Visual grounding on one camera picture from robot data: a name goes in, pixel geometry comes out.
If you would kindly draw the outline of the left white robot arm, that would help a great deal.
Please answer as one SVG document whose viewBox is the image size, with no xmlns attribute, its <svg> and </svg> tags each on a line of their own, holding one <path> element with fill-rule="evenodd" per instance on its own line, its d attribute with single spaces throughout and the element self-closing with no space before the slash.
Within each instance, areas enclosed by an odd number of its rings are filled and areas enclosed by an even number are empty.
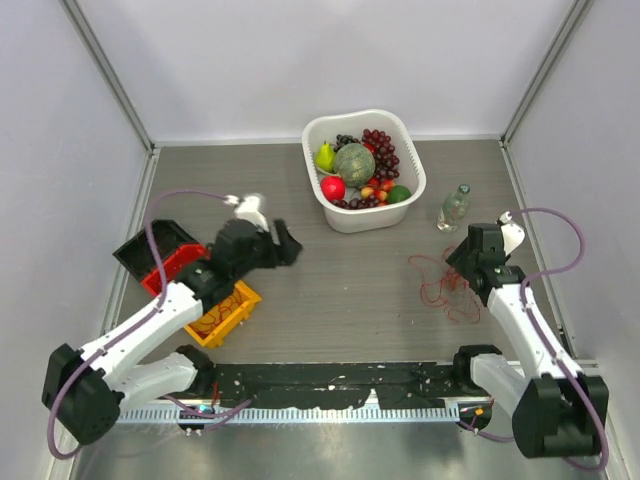
<svg viewBox="0 0 640 480">
<path fill-rule="evenodd" d="M 193 399 L 210 394 L 213 363 L 192 346 L 154 363 L 141 361 L 228 298 L 248 273 L 291 266 L 302 250 L 282 219 L 268 228 L 232 219 L 207 254 L 186 265 L 118 327 L 79 349 L 59 346 L 49 357 L 42 392 L 49 411 L 48 443 L 55 443 L 57 424 L 85 446 L 102 438 L 125 411 L 172 393 L 185 392 Z"/>
</svg>

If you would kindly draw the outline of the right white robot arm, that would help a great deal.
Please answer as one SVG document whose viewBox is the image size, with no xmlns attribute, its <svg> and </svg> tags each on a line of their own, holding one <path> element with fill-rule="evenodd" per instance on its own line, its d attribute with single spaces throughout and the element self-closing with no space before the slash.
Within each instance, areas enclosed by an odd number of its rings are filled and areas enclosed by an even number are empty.
<svg viewBox="0 0 640 480">
<path fill-rule="evenodd" d="M 512 367 L 490 345 L 460 348 L 451 380 L 465 395 L 490 394 L 511 418 L 514 441 L 527 458 L 598 455 L 609 447 L 609 389 L 589 375 L 553 335 L 524 272 L 509 265 L 525 239 L 512 221 L 475 223 L 446 262 L 499 322 L 518 357 Z"/>
</svg>

